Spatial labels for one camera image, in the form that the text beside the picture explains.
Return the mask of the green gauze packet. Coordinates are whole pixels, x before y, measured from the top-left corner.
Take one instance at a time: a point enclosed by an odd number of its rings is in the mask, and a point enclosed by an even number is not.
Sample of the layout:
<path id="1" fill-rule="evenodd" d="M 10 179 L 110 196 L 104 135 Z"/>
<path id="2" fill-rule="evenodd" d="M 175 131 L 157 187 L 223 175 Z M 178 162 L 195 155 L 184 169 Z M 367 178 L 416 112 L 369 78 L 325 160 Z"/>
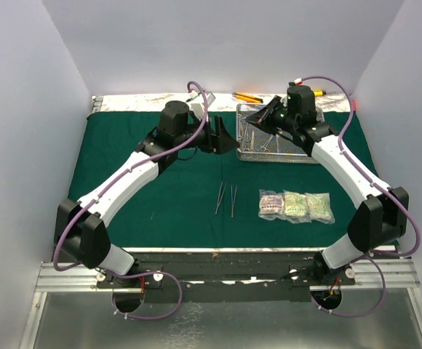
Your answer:
<path id="1" fill-rule="evenodd" d="M 305 196 L 308 213 L 312 220 L 324 224 L 333 224 L 335 222 L 329 193 L 306 193 Z"/>
<path id="2" fill-rule="evenodd" d="M 293 224 L 311 222 L 305 194 L 285 191 L 283 195 L 286 220 Z"/>

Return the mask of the steel scissors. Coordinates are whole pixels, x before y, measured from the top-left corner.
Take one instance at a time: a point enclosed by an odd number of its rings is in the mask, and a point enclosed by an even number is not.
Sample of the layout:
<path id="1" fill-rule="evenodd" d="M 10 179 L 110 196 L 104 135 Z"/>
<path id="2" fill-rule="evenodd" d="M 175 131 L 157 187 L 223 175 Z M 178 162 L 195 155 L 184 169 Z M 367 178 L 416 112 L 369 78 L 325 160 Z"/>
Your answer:
<path id="1" fill-rule="evenodd" d="M 252 131 L 251 137 L 250 137 L 250 145 L 248 147 L 249 151 L 254 151 L 254 147 L 255 147 L 255 132 Z"/>

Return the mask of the pink packet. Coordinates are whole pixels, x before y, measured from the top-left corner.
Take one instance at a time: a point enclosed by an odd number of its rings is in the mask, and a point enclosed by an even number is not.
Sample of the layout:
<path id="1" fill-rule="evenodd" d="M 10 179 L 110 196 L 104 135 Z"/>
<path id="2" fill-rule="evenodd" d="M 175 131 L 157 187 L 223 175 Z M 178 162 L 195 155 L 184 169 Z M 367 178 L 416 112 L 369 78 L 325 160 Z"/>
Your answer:
<path id="1" fill-rule="evenodd" d="M 259 190 L 258 216 L 264 220 L 283 219 L 283 194 L 270 190 Z"/>

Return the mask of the metal mesh instrument tray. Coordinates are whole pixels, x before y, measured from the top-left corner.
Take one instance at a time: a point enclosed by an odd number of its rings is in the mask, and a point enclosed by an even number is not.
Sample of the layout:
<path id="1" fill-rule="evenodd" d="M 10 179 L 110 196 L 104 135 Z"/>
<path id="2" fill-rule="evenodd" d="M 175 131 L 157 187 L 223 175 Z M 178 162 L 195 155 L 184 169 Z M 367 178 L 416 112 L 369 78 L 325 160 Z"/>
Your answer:
<path id="1" fill-rule="evenodd" d="M 236 107 L 236 116 L 244 114 L 246 117 L 256 113 L 265 105 L 253 104 L 253 103 L 242 103 Z M 249 151 L 250 137 L 252 131 L 255 132 L 255 147 L 254 151 Z M 237 158 L 241 161 L 256 161 L 256 162 L 274 162 L 274 163 L 292 163 L 292 164 L 316 164 L 317 161 L 312 157 L 309 157 L 300 147 L 294 145 L 288 140 L 291 135 L 287 132 L 283 132 L 279 135 L 279 146 L 280 154 L 276 154 L 276 140 L 275 136 L 270 142 L 269 152 L 260 152 L 257 150 L 257 145 L 261 141 L 267 140 L 270 134 L 259 130 L 253 125 L 249 124 L 247 130 L 247 143 L 244 148 L 238 148 L 236 151 Z"/>

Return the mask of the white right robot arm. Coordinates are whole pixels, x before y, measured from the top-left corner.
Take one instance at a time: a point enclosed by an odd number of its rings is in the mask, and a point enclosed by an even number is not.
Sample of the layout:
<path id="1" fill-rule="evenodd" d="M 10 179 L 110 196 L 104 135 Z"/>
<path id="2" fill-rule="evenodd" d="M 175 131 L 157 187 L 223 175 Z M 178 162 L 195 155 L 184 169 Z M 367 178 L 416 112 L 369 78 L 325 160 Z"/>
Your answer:
<path id="1" fill-rule="evenodd" d="M 346 233 L 314 257 L 314 280 L 329 284 L 350 262 L 404 236 L 409 196 L 375 176 L 318 115 L 311 88 L 292 84 L 285 98 L 275 96 L 246 121 L 270 135 L 290 134 L 290 141 L 320 163 L 352 200 L 356 212 Z"/>

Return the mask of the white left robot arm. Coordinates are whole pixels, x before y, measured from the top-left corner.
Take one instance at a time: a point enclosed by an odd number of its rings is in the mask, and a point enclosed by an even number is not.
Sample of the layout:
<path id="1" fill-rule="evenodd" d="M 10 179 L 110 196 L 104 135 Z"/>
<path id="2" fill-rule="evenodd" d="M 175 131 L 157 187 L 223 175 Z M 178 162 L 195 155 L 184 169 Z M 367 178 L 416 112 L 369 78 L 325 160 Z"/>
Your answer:
<path id="1" fill-rule="evenodd" d="M 74 258 L 74 265 L 99 268 L 114 275 L 120 285 L 134 285 L 139 276 L 135 258 L 112 244 L 107 228 L 118 211 L 144 186 L 155 180 L 177 159 L 180 150 L 225 154 L 239 147 L 219 116 L 210 119 L 207 104 L 200 112 L 182 101 L 169 101 L 159 123 L 138 143 L 129 158 L 107 180 L 76 201 L 69 198 L 57 208 L 53 267 L 60 253 Z"/>

